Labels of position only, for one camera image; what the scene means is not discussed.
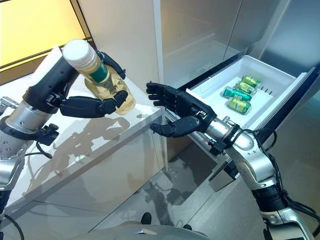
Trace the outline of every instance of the plastic bottle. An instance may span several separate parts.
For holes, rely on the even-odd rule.
[[[121,90],[128,92],[125,102],[115,110],[117,114],[125,115],[135,107],[136,101],[123,79],[113,67],[103,64],[96,51],[85,40],[68,42],[62,54],[72,67],[85,76],[86,87],[99,99],[113,98]]]

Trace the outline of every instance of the white countertop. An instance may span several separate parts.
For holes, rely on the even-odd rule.
[[[30,74],[1,85],[0,97],[8,96],[20,102],[27,88],[35,83]],[[136,100],[135,108],[126,115],[113,113],[88,119],[62,116],[58,111],[49,119],[46,125],[53,123],[59,126],[59,136],[51,146],[42,144],[41,147],[52,154],[53,159],[43,155],[26,157],[24,169],[10,195],[7,213],[12,214],[65,178],[78,176],[92,167],[99,156],[107,156],[108,152],[126,144],[130,136],[161,116],[160,108],[152,106],[152,102],[140,88],[128,78],[125,83]],[[85,87],[81,75],[73,84],[70,96],[94,97]],[[7,109],[1,117],[12,111]],[[26,152],[38,152],[35,143]]]

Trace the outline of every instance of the green bottle label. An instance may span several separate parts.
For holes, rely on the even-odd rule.
[[[103,81],[107,75],[108,75],[108,70],[105,67],[105,65],[103,64],[103,62],[101,62],[100,66],[98,67],[97,70],[95,70],[94,72],[89,74],[94,81],[96,81],[97,83],[100,83],[101,81]]]

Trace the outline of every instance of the yellow light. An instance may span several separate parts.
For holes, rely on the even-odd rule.
[[[69,0],[5,1],[0,15],[0,66],[85,38]]]

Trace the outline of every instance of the stainless steel panel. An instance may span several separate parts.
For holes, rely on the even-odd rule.
[[[250,48],[262,38],[279,1],[242,0],[223,60]]]
[[[241,0],[161,0],[165,84],[180,87],[223,61]]]
[[[319,9],[319,0],[292,0],[262,61],[293,76],[320,65]]]

